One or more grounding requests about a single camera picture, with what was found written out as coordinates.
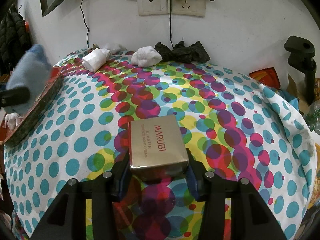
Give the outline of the black crumpled plastic bag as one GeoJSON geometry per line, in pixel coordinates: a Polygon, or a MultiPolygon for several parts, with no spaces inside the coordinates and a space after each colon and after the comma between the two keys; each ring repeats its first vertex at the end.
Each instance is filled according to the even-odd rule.
{"type": "Polygon", "coordinates": [[[174,46],[173,50],[158,42],[155,45],[155,50],[161,55],[163,62],[206,63],[210,61],[210,57],[200,41],[188,47],[184,45],[184,41],[181,41],[174,46]]]}

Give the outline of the colourful polka dot cloth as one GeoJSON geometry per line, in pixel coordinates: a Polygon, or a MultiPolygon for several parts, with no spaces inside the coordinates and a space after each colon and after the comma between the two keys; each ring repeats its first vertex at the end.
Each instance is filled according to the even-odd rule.
{"type": "Polygon", "coordinates": [[[95,73],[86,50],[57,63],[62,87],[17,146],[4,146],[7,185],[29,238],[71,178],[111,170],[134,142],[142,155],[169,155],[182,139],[193,157],[229,180],[248,179],[287,239],[307,211],[317,152],[299,111],[247,75],[208,63],[131,64],[118,52],[95,73]]]}

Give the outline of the orange red packet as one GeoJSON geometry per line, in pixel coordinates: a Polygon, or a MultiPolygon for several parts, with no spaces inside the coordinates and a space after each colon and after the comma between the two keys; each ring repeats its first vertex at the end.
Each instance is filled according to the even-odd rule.
{"type": "Polygon", "coordinates": [[[263,85],[280,89],[280,81],[274,67],[269,67],[249,73],[249,77],[259,81],[263,85]]]}

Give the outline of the clear plastic bag pile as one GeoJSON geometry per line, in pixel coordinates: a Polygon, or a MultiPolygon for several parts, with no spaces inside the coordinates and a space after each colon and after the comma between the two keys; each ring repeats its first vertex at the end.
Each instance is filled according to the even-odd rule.
{"type": "Polygon", "coordinates": [[[310,131],[315,131],[320,135],[320,100],[311,104],[308,112],[304,114],[304,120],[310,131]]]}

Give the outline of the white wall socket plate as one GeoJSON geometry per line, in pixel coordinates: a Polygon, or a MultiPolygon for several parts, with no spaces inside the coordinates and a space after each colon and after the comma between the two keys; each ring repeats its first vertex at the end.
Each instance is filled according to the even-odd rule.
{"type": "Polygon", "coordinates": [[[172,14],[204,17],[206,0],[137,0],[139,16],[172,14]]]}

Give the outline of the black clamp stand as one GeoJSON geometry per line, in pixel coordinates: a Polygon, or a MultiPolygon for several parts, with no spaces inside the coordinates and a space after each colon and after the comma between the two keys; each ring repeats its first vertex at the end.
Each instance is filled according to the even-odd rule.
{"type": "Polygon", "coordinates": [[[305,75],[306,94],[308,104],[315,100],[315,74],[317,64],[313,57],[316,55],[314,45],[307,39],[290,36],[284,44],[284,49],[290,52],[288,64],[305,75]]]}

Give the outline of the white sock ball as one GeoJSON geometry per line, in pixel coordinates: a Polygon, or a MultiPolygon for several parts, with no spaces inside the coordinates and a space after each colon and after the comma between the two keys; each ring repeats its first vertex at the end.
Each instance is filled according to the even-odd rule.
{"type": "Polygon", "coordinates": [[[131,64],[140,68],[152,67],[162,61],[162,56],[152,46],[139,48],[131,57],[131,64]]]}

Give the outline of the white sock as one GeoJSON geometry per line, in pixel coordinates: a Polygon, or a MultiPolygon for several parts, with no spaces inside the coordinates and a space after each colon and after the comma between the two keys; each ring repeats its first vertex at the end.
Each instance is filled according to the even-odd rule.
{"type": "Polygon", "coordinates": [[[110,55],[110,50],[96,48],[82,58],[82,65],[86,70],[95,73],[106,63],[110,55]]]}
{"type": "Polygon", "coordinates": [[[4,117],[3,128],[13,131],[21,122],[22,117],[17,113],[10,113],[4,117]]]}

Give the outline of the brown square cream box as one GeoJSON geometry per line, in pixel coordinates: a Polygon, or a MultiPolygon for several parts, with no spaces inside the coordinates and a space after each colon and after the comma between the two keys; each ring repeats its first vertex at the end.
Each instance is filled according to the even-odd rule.
{"type": "Polygon", "coordinates": [[[142,181],[180,176],[189,158],[174,115],[129,123],[130,170],[142,181]]]}

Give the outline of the blue sock pair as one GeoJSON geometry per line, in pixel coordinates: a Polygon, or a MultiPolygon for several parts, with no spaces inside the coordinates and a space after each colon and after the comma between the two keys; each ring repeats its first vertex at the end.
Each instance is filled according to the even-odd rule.
{"type": "Polygon", "coordinates": [[[30,98],[26,103],[5,107],[5,112],[17,113],[20,116],[27,114],[43,92],[51,72],[52,66],[48,62],[44,47],[34,44],[18,62],[6,86],[7,89],[26,87],[29,89],[30,98]]]}

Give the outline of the red round tray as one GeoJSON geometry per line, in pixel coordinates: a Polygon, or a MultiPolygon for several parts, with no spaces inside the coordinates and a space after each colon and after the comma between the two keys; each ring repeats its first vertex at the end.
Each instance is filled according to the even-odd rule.
{"type": "Polygon", "coordinates": [[[51,77],[47,82],[42,94],[34,103],[28,114],[20,118],[18,125],[11,131],[4,127],[5,120],[1,123],[1,145],[15,147],[18,145],[38,123],[41,117],[58,94],[62,86],[62,74],[59,67],[53,67],[51,77]]]}

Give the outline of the white crumpled tissue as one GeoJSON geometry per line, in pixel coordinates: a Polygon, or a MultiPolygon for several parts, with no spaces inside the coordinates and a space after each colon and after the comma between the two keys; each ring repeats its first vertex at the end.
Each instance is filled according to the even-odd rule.
{"type": "Polygon", "coordinates": [[[106,43],[101,47],[103,50],[109,50],[110,54],[116,54],[119,51],[127,50],[124,46],[118,43],[106,43]]]}

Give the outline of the black hanging jacket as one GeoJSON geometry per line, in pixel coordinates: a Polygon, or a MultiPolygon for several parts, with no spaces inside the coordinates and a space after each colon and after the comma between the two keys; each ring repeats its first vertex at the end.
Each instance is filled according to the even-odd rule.
{"type": "Polygon", "coordinates": [[[25,20],[13,4],[1,21],[1,75],[10,74],[31,46],[25,20]]]}

